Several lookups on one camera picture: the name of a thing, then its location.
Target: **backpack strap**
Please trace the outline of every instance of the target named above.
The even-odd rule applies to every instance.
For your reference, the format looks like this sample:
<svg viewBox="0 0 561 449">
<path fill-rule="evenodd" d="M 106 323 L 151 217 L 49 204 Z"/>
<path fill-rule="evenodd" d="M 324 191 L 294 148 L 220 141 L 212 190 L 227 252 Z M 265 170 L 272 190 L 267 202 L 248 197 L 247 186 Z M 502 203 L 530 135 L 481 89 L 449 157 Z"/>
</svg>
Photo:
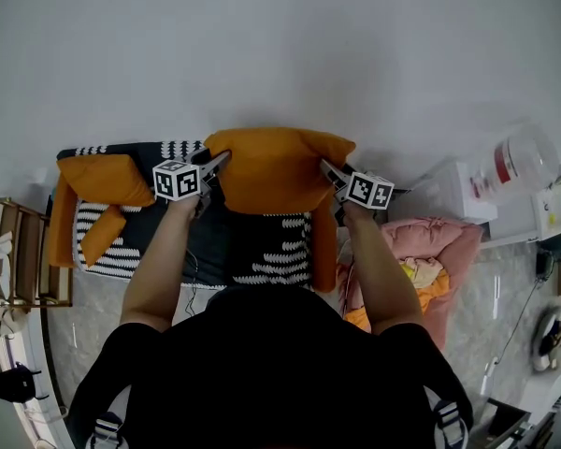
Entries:
<svg viewBox="0 0 561 449">
<path fill-rule="evenodd" d="M 456 402 L 443 400 L 432 389 L 424 386 L 430 410 L 437 423 L 434 427 L 434 444 L 437 449 L 464 449 L 468 446 L 468 428 Z"/>
<path fill-rule="evenodd" d="M 112 401 L 108 411 L 95 419 L 93 435 L 87 441 L 86 449 L 128 449 L 129 445 L 120 430 L 127 415 L 130 393 L 131 385 L 128 385 Z"/>
</svg>

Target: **white cloth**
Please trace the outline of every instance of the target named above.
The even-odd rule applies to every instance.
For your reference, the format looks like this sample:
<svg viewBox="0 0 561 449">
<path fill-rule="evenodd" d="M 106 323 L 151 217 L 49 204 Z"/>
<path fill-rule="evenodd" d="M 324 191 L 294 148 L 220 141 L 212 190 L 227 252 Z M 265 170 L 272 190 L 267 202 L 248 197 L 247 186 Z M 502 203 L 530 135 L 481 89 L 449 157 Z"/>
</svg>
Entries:
<svg viewBox="0 0 561 449">
<path fill-rule="evenodd" d="M 5 299 L 10 297 L 10 252 L 12 252 L 12 231 L 8 231 L 0 237 L 0 259 L 2 260 L 0 288 Z"/>
<path fill-rule="evenodd" d="M 416 289 L 428 287 L 438 277 L 442 270 L 442 264 L 435 258 L 418 259 L 406 258 L 404 261 L 399 261 L 401 267 L 407 266 L 409 271 L 408 276 Z"/>
<path fill-rule="evenodd" d="M 3 306 L 0 308 L 0 336 L 19 333 L 27 326 L 27 314 L 18 308 Z"/>
</svg>

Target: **black t-shirt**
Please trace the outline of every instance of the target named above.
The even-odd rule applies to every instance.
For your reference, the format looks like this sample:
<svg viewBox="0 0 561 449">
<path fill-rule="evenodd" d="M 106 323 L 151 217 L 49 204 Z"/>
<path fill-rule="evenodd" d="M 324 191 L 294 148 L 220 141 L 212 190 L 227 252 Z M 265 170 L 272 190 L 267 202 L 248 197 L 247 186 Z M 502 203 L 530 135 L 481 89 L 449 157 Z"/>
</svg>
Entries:
<svg viewBox="0 0 561 449">
<path fill-rule="evenodd" d="M 67 420 L 77 447 L 131 384 L 121 434 L 135 447 L 434 447 L 424 386 L 472 411 L 418 325 L 379 336 L 294 287 L 227 289 L 164 333 L 118 327 Z"/>
</svg>

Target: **person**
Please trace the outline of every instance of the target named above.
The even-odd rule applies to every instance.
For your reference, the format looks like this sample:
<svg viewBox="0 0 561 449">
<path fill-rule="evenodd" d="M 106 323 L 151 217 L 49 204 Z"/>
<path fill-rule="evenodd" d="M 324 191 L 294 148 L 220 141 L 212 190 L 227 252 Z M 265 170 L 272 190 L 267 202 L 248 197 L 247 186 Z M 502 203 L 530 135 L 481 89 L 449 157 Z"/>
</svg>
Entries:
<svg viewBox="0 0 561 449">
<path fill-rule="evenodd" d="M 371 334 L 287 285 L 227 287 L 172 326 L 197 201 L 169 203 L 129 282 L 121 323 L 70 408 L 77 447 L 129 385 L 114 437 L 131 448 L 435 447 L 426 388 L 471 428 L 468 397 L 424 329 L 413 285 L 370 212 L 351 202 L 345 224 Z"/>
</svg>

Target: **hand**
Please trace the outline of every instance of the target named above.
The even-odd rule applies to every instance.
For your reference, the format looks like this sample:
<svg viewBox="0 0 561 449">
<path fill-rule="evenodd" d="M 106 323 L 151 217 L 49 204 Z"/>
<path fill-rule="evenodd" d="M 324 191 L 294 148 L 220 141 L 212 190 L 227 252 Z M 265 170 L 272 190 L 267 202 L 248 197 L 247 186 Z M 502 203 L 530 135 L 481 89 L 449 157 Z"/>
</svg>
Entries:
<svg viewBox="0 0 561 449">
<path fill-rule="evenodd" d="M 357 203 L 345 201 L 345 203 L 343 203 L 343 209 L 345 210 L 343 222 L 350 230 L 359 223 L 368 221 L 374 222 L 374 211 L 364 208 Z"/>
<path fill-rule="evenodd" d="M 168 211 L 174 212 L 175 214 L 185 217 L 188 220 L 193 220 L 197 203 L 199 203 L 199 195 L 189 196 L 188 198 L 183 198 L 179 201 L 169 201 Z"/>
</svg>

